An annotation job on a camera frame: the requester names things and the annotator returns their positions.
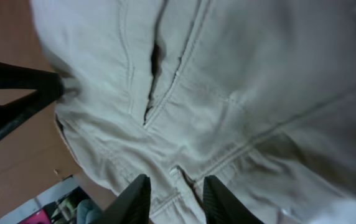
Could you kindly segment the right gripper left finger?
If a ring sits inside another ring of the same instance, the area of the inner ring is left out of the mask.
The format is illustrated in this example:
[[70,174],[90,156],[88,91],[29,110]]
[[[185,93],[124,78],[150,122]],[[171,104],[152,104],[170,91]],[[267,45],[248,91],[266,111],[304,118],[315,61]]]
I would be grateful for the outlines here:
[[138,175],[97,219],[96,224],[148,224],[151,180]]

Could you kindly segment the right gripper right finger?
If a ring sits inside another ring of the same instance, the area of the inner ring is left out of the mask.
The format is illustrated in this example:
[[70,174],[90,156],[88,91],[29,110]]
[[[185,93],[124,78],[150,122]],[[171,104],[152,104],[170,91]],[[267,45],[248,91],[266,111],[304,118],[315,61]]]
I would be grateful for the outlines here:
[[203,206],[207,224],[263,224],[214,175],[204,178]]

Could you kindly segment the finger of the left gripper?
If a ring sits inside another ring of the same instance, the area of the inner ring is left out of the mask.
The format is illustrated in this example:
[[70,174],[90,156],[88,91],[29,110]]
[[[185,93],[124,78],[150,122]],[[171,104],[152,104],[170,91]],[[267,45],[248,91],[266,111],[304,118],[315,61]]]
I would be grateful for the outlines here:
[[0,140],[63,95],[57,73],[0,62],[0,90],[33,90],[18,100],[0,105]]

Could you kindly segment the beige shorts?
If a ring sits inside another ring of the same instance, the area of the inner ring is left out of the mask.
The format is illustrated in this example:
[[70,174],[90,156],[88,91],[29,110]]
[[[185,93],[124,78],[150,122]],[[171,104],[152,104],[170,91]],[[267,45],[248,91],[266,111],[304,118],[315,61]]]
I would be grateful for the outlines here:
[[265,223],[356,223],[356,1],[31,2],[63,141],[154,223],[220,181]]

